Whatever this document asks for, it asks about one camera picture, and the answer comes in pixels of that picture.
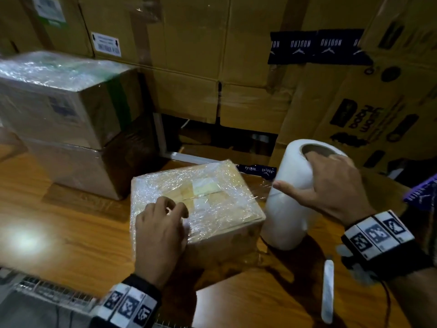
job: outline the table surface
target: table surface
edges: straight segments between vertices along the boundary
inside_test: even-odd
[[[169,161],[164,169],[182,166]],[[401,212],[405,188],[363,175],[376,209]],[[133,270],[129,198],[116,202],[52,184],[23,149],[0,145],[0,264],[103,296]],[[258,251],[215,269],[175,278],[160,318],[193,327],[320,327],[323,264],[335,264],[335,327],[383,327],[381,285],[358,285],[336,245],[343,228],[319,218],[293,251]],[[390,327],[409,327],[392,298]]]

